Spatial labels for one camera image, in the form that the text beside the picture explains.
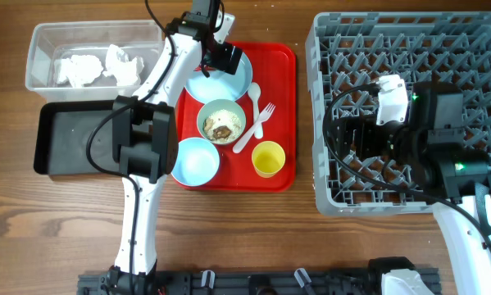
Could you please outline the green bowl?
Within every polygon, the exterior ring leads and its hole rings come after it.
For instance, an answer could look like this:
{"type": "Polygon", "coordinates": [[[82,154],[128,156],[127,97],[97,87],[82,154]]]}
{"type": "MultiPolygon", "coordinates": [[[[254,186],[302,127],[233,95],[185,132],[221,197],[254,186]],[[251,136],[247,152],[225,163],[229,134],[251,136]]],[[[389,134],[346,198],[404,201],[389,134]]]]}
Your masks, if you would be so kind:
{"type": "MultiPolygon", "coordinates": [[[[245,129],[246,123],[247,123],[245,113],[243,111],[243,108],[238,103],[231,101],[231,100],[225,100],[225,99],[214,100],[212,102],[205,104],[202,107],[202,109],[199,111],[198,117],[197,117],[198,132],[205,139],[210,141],[207,138],[207,136],[205,135],[205,133],[203,132],[204,121],[211,113],[213,113],[215,111],[219,111],[219,110],[232,111],[233,113],[235,113],[239,117],[239,119],[241,120],[241,123],[242,123],[241,134],[239,135],[239,137],[240,137],[242,135],[242,133],[244,132],[244,129],[245,129]]],[[[231,143],[227,143],[227,144],[214,143],[214,144],[216,144],[216,145],[229,145],[231,143]]]]}

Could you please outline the yellow plastic cup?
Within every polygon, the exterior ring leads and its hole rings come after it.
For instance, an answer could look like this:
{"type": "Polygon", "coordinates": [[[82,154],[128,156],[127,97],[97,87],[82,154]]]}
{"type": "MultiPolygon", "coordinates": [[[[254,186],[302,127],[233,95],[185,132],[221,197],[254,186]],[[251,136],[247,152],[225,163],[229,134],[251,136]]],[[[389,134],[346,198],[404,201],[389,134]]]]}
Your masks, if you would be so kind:
{"type": "Polygon", "coordinates": [[[273,141],[261,142],[252,151],[254,170],[262,178],[276,175],[284,167],[285,161],[284,149],[273,141]]]}

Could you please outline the white napkin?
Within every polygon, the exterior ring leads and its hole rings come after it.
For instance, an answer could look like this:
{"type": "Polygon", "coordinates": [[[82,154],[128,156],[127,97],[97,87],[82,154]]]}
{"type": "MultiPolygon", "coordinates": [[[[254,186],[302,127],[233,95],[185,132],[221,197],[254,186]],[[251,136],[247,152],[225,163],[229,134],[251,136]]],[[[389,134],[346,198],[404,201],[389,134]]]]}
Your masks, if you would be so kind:
{"type": "Polygon", "coordinates": [[[117,86],[140,85],[140,74],[143,71],[143,58],[136,56],[130,59],[129,55],[120,47],[111,44],[107,49],[105,70],[102,75],[113,76],[117,86]]]}
{"type": "Polygon", "coordinates": [[[69,84],[72,88],[91,85],[103,72],[103,65],[94,55],[72,55],[55,61],[55,84],[69,84]]]}

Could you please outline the leftover rice and food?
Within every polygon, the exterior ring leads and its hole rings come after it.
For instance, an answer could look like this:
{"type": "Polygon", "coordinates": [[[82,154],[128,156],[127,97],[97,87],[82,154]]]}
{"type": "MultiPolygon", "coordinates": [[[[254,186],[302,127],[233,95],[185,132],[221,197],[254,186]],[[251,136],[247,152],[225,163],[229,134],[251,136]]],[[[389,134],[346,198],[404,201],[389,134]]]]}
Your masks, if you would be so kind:
{"type": "Polygon", "coordinates": [[[219,110],[211,113],[204,121],[203,132],[213,143],[227,144],[241,134],[242,123],[232,111],[219,110]]]}

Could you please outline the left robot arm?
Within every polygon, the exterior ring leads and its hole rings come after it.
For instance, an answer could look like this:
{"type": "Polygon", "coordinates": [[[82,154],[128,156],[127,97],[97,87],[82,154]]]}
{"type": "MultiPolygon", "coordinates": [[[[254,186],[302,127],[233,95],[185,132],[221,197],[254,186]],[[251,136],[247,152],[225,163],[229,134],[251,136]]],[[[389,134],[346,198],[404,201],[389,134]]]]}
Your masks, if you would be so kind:
{"type": "Polygon", "coordinates": [[[175,106],[195,69],[235,74],[242,55],[227,43],[231,28],[217,0],[195,1],[161,27],[166,36],[151,74],[129,97],[119,96],[112,113],[112,156],[123,179],[125,210],[120,250],[107,272],[107,294],[155,294],[155,227],[162,186],[175,165],[179,141],[175,106]]]}

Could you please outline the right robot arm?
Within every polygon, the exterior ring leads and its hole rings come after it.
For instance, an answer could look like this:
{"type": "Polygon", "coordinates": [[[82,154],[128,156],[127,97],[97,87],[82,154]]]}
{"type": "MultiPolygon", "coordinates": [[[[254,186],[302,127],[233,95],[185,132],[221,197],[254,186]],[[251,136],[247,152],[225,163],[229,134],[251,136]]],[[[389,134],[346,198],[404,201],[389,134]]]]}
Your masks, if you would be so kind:
{"type": "Polygon", "coordinates": [[[415,83],[410,92],[383,81],[359,89],[377,94],[378,110],[335,120],[327,109],[322,133],[330,155],[343,168],[351,150],[410,166],[415,188],[356,176],[430,202],[457,291],[491,294],[491,158],[464,144],[462,91],[446,82],[415,83]]]}

